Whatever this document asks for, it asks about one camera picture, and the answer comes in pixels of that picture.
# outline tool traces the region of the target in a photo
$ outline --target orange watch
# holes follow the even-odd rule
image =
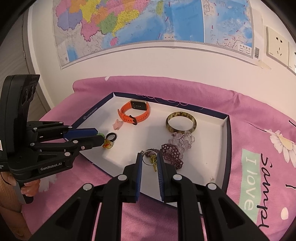
[[[142,115],[136,117],[133,117],[131,115],[125,115],[125,112],[129,109],[144,110],[145,112]],[[139,122],[142,122],[148,118],[148,116],[150,115],[150,106],[148,102],[144,100],[131,100],[127,102],[124,106],[122,106],[120,110],[117,111],[118,115],[124,122],[136,125]]]

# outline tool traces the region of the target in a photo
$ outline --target power outlet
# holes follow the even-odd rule
[[[267,27],[267,54],[286,67],[289,64],[289,42]]]
[[[289,43],[289,65],[288,68],[296,73],[296,44]]]

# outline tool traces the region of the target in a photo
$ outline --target white wall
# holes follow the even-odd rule
[[[280,19],[260,0],[250,0],[253,11],[262,14],[263,24],[294,41]],[[73,93],[72,84],[79,79],[145,75],[165,76],[234,90],[267,103],[296,120],[296,76],[263,53],[271,67],[262,69],[244,61],[193,49],[141,48],[100,55],[61,69],[55,47],[52,0],[38,0],[31,8],[28,21],[30,52],[40,85],[50,107]]]

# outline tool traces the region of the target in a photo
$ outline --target green object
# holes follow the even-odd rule
[[[156,5],[155,11],[156,11],[156,14],[159,16],[161,16],[163,13],[163,3],[164,3],[163,0],[161,0]]]
[[[239,207],[254,222],[257,222],[257,205],[261,202],[260,154],[242,150],[242,185]]]
[[[97,136],[102,136],[102,137],[104,137],[104,139],[106,139],[105,135],[103,133],[98,133]]]
[[[100,28],[102,34],[108,34],[113,31],[117,24],[117,16],[114,13],[110,13],[104,20],[102,20],[97,26]]]

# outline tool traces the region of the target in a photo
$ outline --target metal screw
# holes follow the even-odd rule
[[[92,189],[92,184],[90,184],[90,183],[84,184],[83,185],[83,189],[85,191],[91,190]]]
[[[125,181],[128,177],[124,174],[118,176],[118,180]]]
[[[208,187],[208,189],[210,189],[210,190],[216,190],[217,185],[216,185],[215,183],[209,183],[209,184],[207,185],[207,187]]]
[[[180,174],[175,174],[175,175],[173,175],[173,179],[176,181],[180,181],[180,180],[182,180],[182,176]]]

